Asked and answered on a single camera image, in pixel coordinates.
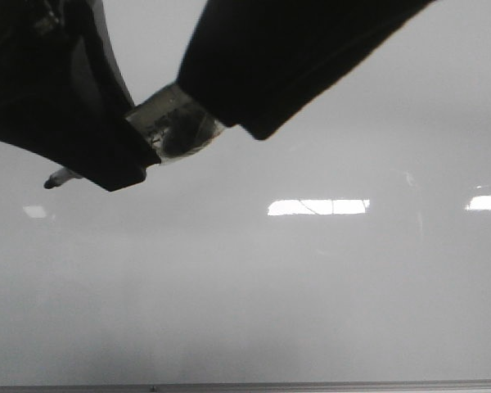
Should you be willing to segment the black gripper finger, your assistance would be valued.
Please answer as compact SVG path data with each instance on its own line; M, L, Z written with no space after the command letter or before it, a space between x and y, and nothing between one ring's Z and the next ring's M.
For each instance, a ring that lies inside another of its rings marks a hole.
M209 1L178 85L228 127L273 135L425 1Z
M159 160L132 109L102 2L0 1L0 142L113 192Z

